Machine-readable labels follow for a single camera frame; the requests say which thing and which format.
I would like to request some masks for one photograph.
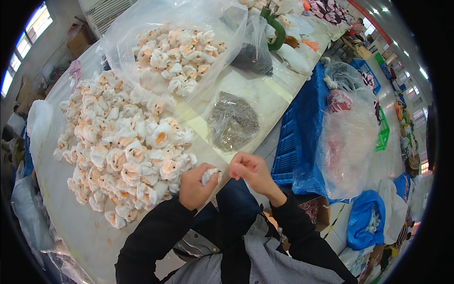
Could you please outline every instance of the air conditioner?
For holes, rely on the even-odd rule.
[[[137,0],[79,0],[94,35],[100,39],[110,24]]]

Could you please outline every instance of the black sleeve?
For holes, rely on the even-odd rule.
[[[117,284],[159,283],[154,275],[156,260],[163,259],[189,231],[195,213],[176,198],[150,211],[120,250],[115,265]]]
[[[273,207],[273,217],[291,244],[289,253],[297,260],[331,269],[345,283],[357,284],[358,280],[348,271],[337,257],[330,245],[315,231],[309,216],[301,209],[294,197],[288,196],[287,201],[280,207]]]

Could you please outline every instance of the left hand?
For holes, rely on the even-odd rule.
[[[192,211],[202,206],[216,187],[218,174],[213,174],[206,186],[203,186],[200,183],[202,175],[207,169],[213,168],[215,168],[215,166],[203,163],[195,169],[184,172],[181,175],[180,195],[178,200],[188,210]]]

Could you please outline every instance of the ceiling light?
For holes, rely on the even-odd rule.
[[[424,69],[419,68],[419,70],[421,71],[421,73],[423,74],[424,78],[428,79],[429,77],[427,76],[426,72],[424,71]]]

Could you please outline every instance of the red banner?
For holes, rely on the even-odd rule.
[[[358,3],[356,3],[354,0],[348,0],[348,2],[350,4],[353,5],[353,7],[355,7],[356,9],[358,9],[359,12],[361,12],[361,14],[364,15],[364,17],[366,17],[369,22],[371,24],[374,25],[375,29],[383,36],[383,38],[385,39],[386,43],[391,45],[393,42],[391,41],[390,37],[388,37],[388,35],[382,30],[382,28],[380,27],[380,25],[378,25],[378,23],[374,20],[374,18],[372,18],[369,14],[368,11],[364,10],[363,7],[361,7]]]

